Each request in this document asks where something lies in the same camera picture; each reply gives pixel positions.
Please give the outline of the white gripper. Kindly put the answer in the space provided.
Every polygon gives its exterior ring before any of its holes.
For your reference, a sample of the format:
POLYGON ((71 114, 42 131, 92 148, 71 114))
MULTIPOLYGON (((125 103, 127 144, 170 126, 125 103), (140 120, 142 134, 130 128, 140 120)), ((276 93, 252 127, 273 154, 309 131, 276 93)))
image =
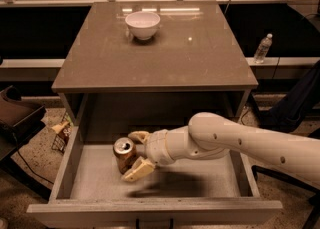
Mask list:
POLYGON ((155 170, 155 165, 167 166, 174 163, 166 147, 167 133, 167 130, 160 130, 153 133, 133 131, 128 134, 131 140, 145 144, 147 158, 139 157, 136 160, 123 161, 121 177, 123 181, 135 182, 151 174, 155 170))

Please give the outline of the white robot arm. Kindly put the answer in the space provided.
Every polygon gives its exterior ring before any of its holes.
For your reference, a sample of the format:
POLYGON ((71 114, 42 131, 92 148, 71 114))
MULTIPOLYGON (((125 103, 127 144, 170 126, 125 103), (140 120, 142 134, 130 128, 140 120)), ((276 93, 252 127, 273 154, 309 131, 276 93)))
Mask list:
POLYGON ((122 176, 126 182, 180 159, 219 159, 233 150, 320 188, 318 139, 244 126, 206 112, 195 114, 186 126, 153 133, 135 131, 128 138, 144 145, 145 156, 122 176))

